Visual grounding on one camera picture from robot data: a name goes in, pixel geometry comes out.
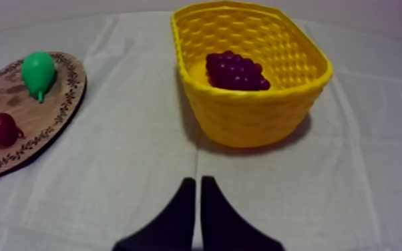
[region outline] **white wall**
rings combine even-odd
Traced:
[[[0,0],[0,30],[94,13],[173,11],[199,0]],[[254,0],[290,17],[376,31],[402,39],[402,0]]]

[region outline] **decorative plate border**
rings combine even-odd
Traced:
[[[59,63],[65,67],[67,70],[67,85],[70,87],[69,91],[65,93],[65,101],[61,103],[59,107],[59,114],[53,119],[53,125],[48,126],[44,130],[42,130],[38,135],[36,135],[32,140],[25,142],[20,150],[17,150],[14,154],[9,153],[5,157],[0,158],[0,169],[4,168],[9,162],[20,160],[23,155],[27,152],[34,150],[35,146],[38,145],[39,142],[43,140],[47,140],[50,136],[54,136],[54,132],[58,132],[62,128],[62,124],[67,121],[67,119],[72,115],[73,111],[69,111],[69,107],[74,104],[76,98],[76,89],[77,88],[85,88],[85,82],[78,81],[80,76],[76,72],[76,66],[72,63],[68,57],[70,55],[61,52],[49,52],[50,56],[55,60],[56,63]],[[18,67],[23,63],[23,59],[17,60],[9,64],[7,67],[0,70],[0,77],[7,75],[8,73],[15,71]]]

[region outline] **plastic pear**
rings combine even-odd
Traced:
[[[45,52],[35,52],[25,58],[22,64],[22,78],[31,97],[43,102],[45,94],[53,85],[55,62]]]

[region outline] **woven basket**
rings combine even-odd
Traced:
[[[293,132],[330,80],[326,56],[278,9],[237,2],[201,3],[172,16],[178,70],[206,135],[249,148]],[[263,66],[268,91],[212,87],[206,56],[232,50]]]

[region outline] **toy fruit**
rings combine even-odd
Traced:
[[[270,88],[262,75],[262,66],[232,51],[207,55],[206,68],[212,85],[223,89],[260,91]]]
[[[31,97],[43,102],[43,97],[53,85],[55,62],[48,53],[35,52],[22,64],[22,78]]]
[[[0,113],[0,146],[12,146],[18,138],[23,138],[23,132],[17,127],[13,117]]]

